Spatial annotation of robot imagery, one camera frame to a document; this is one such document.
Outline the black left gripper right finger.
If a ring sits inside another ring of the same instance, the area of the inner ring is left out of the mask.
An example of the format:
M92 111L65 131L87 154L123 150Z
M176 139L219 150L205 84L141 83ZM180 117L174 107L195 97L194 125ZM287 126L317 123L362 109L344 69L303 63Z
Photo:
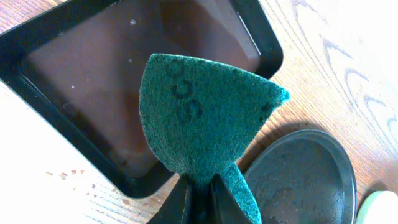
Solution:
M211 181L210 193L211 219L214 224L252 224L219 174L216 174Z

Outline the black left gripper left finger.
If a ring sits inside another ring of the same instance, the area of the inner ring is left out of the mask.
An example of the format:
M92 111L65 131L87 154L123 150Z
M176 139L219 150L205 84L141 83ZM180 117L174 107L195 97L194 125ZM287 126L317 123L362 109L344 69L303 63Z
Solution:
M185 175L181 176L159 211L147 224L189 224L192 195L192 183Z

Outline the green and yellow sponge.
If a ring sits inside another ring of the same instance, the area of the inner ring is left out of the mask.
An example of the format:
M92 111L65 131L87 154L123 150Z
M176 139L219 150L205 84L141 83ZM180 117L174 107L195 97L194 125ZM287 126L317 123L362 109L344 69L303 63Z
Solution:
M220 175L245 216L260 223L236 161L289 98L280 85L231 65L153 54L141 80L139 115L151 151L168 170L189 178L201 194Z

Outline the light green plate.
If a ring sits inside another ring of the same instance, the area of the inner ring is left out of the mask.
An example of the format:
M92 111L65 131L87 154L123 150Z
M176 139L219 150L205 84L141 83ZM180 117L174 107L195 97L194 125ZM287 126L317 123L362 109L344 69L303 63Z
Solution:
M359 209L356 224L397 224L397 194L391 191L371 193Z

